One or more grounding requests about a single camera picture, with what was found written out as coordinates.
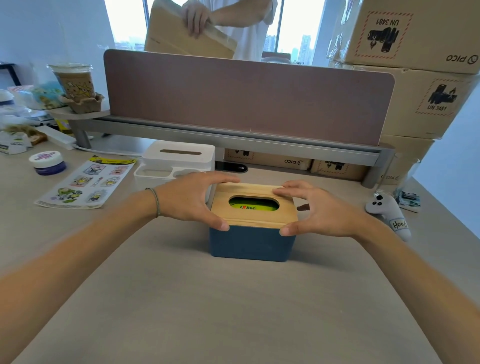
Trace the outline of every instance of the fingernail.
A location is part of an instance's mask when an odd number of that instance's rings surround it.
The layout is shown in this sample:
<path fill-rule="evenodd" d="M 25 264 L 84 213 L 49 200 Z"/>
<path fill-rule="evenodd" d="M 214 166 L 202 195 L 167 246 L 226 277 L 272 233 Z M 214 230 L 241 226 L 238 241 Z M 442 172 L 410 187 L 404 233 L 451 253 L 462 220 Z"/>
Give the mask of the fingernail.
<path fill-rule="evenodd" d="M 282 235 L 282 236 L 289 236 L 289 233 L 290 233 L 290 231 L 289 231 L 288 227 L 286 227 L 286 226 L 282 227 L 280 229 L 280 235 Z"/>
<path fill-rule="evenodd" d="M 222 227 L 220 228 L 220 231 L 228 231 L 228 230 L 230 230 L 230 225 L 226 221 L 222 222 Z"/>

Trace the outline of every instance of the white shirt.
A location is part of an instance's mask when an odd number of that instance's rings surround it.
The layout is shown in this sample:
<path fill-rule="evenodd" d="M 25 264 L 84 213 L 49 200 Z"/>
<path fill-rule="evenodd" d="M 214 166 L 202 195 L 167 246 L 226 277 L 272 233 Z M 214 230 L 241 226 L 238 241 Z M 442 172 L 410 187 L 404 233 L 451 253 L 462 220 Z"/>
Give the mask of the white shirt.
<path fill-rule="evenodd" d="M 239 0 L 199 0 L 211 12 L 235 4 Z M 260 23 L 248 28 L 234 28 L 231 26 L 218 26 L 217 28 L 238 43 L 233 59 L 246 61 L 260 61 L 264 50 L 268 26 L 273 23 L 277 0 L 272 0 L 272 10 Z"/>

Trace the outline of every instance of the bracelet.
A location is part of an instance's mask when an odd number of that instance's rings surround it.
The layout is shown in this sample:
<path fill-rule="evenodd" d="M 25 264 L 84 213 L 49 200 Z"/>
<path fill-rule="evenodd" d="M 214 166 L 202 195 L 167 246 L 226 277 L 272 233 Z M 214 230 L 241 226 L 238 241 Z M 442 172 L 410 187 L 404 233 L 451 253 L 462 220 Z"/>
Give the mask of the bracelet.
<path fill-rule="evenodd" d="M 160 202 L 158 201 L 158 196 L 156 195 L 156 192 L 153 188 L 147 187 L 145 188 L 146 190 L 150 190 L 153 193 L 153 196 L 155 196 L 155 201 L 156 201 L 156 217 L 159 217 L 160 214 Z"/>

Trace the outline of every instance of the pink desk partition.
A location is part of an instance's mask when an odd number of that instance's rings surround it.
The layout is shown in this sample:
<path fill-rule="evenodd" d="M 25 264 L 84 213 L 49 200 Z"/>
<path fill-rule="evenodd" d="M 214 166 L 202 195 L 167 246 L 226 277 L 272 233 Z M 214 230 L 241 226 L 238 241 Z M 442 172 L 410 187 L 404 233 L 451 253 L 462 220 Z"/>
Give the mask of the pink desk partition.
<path fill-rule="evenodd" d="M 107 50 L 112 115 L 375 146 L 388 73 Z"/>

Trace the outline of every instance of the person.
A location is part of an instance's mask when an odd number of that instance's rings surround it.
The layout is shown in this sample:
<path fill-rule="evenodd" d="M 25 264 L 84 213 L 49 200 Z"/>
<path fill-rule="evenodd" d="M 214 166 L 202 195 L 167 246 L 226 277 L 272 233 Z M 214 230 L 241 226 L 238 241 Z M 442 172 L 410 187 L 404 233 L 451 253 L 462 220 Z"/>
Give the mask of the person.
<path fill-rule="evenodd" d="M 0 279 L 0 364 L 11 363 L 77 288 L 125 240 L 161 215 L 200 221 L 227 231 L 204 198 L 211 184 L 239 182 L 220 172 L 182 176 L 135 192 L 119 206 L 63 239 L 43 256 Z M 307 200 L 307 219 L 281 228 L 291 236 L 313 232 L 351 237 L 372 256 L 444 364 L 480 363 L 480 312 L 451 282 L 426 264 L 379 220 L 305 181 L 273 191 Z"/>
<path fill-rule="evenodd" d="M 185 24 L 199 36 L 207 22 L 237 41 L 236 60 L 260 61 L 277 0 L 189 0 L 183 5 Z"/>

